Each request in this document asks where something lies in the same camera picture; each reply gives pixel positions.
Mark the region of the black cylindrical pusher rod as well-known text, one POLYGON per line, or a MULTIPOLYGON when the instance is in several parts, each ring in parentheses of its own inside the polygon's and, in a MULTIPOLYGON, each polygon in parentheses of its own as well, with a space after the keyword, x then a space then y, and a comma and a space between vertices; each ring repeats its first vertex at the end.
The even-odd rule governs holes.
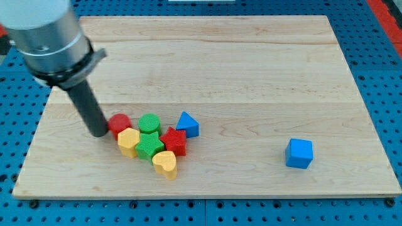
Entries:
POLYGON ((107 120, 88 83, 84 80, 67 90, 67 94, 94 137, 102 137, 107 134, 107 120))

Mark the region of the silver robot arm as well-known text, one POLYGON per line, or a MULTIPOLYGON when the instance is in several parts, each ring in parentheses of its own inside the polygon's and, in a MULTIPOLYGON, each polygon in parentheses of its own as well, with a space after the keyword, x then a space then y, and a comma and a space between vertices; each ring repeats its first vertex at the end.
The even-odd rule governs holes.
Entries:
POLYGON ((94 137, 108 132, 87 76, 106 57, 84 34, 70 1, 1 0, 1 25, 35 80, 66 91, 94 137))

